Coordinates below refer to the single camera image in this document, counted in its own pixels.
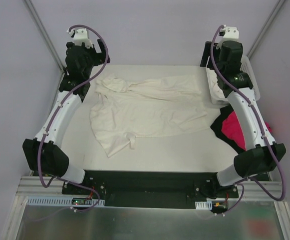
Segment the cream white t shirt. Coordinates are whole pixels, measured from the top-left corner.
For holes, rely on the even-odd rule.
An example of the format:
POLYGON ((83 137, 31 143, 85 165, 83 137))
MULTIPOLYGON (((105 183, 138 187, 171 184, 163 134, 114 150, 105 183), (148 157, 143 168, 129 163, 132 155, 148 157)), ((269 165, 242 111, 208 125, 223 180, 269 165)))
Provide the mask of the cream white t shirt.
POLYGON ((109 75, 96 81, 91 129, 110 158, 137 138, 171 137, 207 129, 207 112, 193 75, 132 82, 109 75))

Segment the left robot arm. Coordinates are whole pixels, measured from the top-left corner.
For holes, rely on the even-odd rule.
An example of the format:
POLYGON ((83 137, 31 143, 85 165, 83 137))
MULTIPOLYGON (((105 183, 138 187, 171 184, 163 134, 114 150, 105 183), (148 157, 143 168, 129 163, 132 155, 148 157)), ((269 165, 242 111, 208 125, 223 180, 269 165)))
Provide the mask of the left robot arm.
POLYGON ((92 69, 110 63, 103 41, 98 39, 97 43, 100 52, 85 43, 67 42, 65 74, 54 107, 42 129, 33 139, 25 139, 22 145, 32 171, 74 182, 74 190, 81 195, 89 192, 91 183, 85 179, 85 170, 70 162, 61 144, 74 113, 88 93, 92 69))

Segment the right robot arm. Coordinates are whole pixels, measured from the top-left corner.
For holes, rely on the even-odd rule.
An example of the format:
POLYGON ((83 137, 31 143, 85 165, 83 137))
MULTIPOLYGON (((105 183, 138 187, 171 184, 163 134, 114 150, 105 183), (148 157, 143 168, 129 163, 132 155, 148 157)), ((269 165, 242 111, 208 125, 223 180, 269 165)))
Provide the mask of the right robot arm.
POLYGON ((242 52, 237 41, 225 41, 221 47, 207 41, 200 63, 216 73, 218 86, 238 118, 246 149, 210 184, 210 193, 218 198, 227 192, 227 186, 243 178, 280 169, 279 162, 286 154, 285 145, 277 143, 262 118, 250 76, 241 70, 242 52))

